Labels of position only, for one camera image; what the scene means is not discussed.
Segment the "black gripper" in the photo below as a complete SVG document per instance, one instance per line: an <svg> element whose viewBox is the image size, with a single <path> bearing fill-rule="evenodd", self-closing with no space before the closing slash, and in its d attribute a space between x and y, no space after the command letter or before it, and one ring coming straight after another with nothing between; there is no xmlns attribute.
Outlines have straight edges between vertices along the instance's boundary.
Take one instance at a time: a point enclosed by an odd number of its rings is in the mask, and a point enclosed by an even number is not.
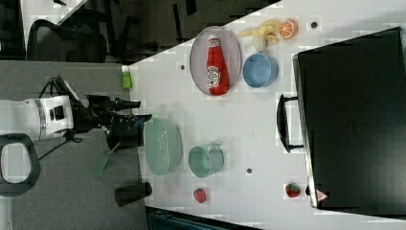
<svg viewBox="0 0 406 230"><path fill-rule="evenodd" d="M141 146L141 124L149 121L152 115L119 114L124 109L139 108L140 102L100 95L87 95L86 99L87 107L78 100L72 101L72 136L100 128L110 149L117 144L120 144L119 150Z"/></svg>

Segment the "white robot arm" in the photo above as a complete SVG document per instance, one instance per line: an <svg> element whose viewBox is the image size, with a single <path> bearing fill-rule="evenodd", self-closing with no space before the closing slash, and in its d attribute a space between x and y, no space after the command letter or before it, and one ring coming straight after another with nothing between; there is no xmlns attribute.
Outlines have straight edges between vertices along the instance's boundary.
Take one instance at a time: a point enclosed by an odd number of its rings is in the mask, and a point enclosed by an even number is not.
<svg viewBox="0 0 406 230"><path fill-rule="evenodd" d="M138 108L139 102L89 95L88 105L74 96L27 99L1 102L1 147L20 144L28 153L31 171L22 181L1 180L2 196L21 196L28 192L40 177L40 157L34 143L63 137L66 142L78 142L79 133L101 128L108 138L122 138L138 131L152 116L122 115L123 109Z"/></svg>

